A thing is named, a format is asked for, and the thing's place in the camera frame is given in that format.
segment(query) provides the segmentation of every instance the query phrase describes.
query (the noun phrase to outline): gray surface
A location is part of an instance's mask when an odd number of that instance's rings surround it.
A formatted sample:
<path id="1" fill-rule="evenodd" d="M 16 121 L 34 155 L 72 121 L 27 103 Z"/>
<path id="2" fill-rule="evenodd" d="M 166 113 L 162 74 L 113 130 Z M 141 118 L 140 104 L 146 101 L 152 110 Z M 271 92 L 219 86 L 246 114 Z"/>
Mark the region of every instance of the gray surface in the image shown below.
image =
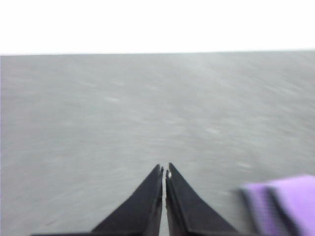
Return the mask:
<path id="1" fill-rule="evenodd" d="M 169 161 L 247 232 L 240 184 L 315 174 L 315 52 L 1 57 L 1 115 L 3 236 L 88 231 Z"/>

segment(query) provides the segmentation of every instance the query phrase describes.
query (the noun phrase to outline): white wall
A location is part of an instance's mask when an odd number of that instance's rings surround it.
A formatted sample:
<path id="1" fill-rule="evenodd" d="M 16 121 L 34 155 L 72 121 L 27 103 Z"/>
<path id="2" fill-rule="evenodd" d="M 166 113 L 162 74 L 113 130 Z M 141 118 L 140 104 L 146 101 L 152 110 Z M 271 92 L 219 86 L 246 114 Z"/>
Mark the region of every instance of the white wall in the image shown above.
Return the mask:
<path id="1" fill-rule="evenodd" d="M 0 54 L 314 49 L 315 1 L 6 0 Z"/>

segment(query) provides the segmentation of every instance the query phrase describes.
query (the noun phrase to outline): gray floor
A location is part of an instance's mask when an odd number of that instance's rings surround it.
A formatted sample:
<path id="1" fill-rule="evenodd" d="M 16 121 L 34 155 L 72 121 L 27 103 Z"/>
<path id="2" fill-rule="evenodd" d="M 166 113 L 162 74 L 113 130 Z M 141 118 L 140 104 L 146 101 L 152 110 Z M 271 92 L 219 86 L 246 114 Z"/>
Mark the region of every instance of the gray floor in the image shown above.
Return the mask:
<path id="1" fill-rule="evenodd" d="M 314 140 L 315 52 L 1 57 L 1 235 L 88 231 L 169 161 L 248 232 L 238 187 Z"/>

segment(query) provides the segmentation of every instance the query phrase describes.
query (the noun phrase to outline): purple cloth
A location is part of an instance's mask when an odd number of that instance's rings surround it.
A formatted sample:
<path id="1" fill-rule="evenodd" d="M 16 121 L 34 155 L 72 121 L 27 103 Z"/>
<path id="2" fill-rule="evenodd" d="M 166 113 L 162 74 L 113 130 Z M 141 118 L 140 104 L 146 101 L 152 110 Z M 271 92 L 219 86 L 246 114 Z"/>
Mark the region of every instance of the purple cloth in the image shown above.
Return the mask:
<path id="1" fill-rule="evenodd" d="M 267 184 L 252 183 L 242 187 L 258 232 L 267 236 L 290 235 L 271 199 Z"/>
<path id="2" fill-rule="evenodd" d="M 315 236 L 315 177 L 298 176 L 242 187 L 258 231 Z"/>
<path id="3" fill-rule="evenodd" d="M 315 236 L 315 177 L 299 176 L 272 181 L 272 194 L 300 236 Z"/>

